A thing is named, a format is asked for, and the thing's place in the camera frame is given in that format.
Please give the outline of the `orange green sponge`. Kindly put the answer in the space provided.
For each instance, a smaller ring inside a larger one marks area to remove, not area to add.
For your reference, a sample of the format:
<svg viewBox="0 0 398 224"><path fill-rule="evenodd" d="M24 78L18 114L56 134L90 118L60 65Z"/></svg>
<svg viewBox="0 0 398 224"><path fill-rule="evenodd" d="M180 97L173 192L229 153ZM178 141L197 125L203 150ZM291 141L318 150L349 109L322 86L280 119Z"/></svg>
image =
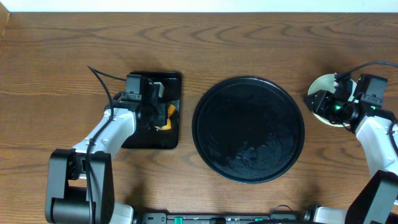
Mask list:
<svg viewBox="0 0 398 224"><path fill-rule="evenodd" d="M164 126L155 126L159 131L169 131L172 129L172 118L177 114L177 107L173 104L167 106L167 120Z"/></svg>

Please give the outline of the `pale blue plate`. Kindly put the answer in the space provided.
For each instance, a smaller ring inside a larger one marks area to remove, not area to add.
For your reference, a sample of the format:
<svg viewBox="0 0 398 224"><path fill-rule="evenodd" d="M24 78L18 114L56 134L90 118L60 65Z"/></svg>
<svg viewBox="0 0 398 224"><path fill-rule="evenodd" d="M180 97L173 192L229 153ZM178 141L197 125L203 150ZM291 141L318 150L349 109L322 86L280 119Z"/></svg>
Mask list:
<svg viewBox="0 0 398 224"><path fill-rule="evenodd" d="M334 94L334 92L336 91L335 86L337 86L336 82L335 82L335 75L336 74L326 74L326 75L322 75L320 77L318 77L311 85L310 88L308 89L308 93L307 95L311 95L316 93L318 90L326 90L331 92L331 94ZM355 103L357 103L357 100L354 100L354 91L355 88L357 86L357 83L354 80L350 80L351 84L352 84L352 90L351 90L351 95L348 98L348 101L354 101ZM329 122L328 119L315 114L314 112L312 113L316 119L318 119L319 121L321 121L322 123L325 123L329 126L333 126L333 127L337 127L337 128L348 128L349 124L348 123L343 123L343 124L338 124L338 123L331 123Z"/></svg>

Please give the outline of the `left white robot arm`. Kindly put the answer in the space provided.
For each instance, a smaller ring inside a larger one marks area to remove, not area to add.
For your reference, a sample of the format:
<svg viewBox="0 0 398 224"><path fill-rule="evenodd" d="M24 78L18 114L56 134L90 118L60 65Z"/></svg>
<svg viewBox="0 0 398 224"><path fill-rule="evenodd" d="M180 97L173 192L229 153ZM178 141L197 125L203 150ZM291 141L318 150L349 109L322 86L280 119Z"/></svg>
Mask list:
<svg viewBox="0 0 398 224"><path fill-rule="evenodd" d="M164 126L165 85L142 76L126 80L102 120L71 149L49 159L45 218L49 223L134 223L134 209L114 197L112 160L139 126Z"/></svg>

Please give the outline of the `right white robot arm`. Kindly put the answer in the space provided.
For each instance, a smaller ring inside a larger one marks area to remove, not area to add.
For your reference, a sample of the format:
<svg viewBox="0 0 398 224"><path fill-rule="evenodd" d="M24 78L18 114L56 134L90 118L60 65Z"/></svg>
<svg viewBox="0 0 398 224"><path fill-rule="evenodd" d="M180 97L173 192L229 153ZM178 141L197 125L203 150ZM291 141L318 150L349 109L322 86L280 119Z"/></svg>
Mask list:
<svg viewBox="0 0 398 224"><path fill-rule="evenodd" d="M371 180L347 209L316 207L314 223L397 223L391 214L397 205L397 119L382 109L382 94L357 93L340 98L318 90L304 100L310 111L330 123L349 124L360 142Z"/></svg>

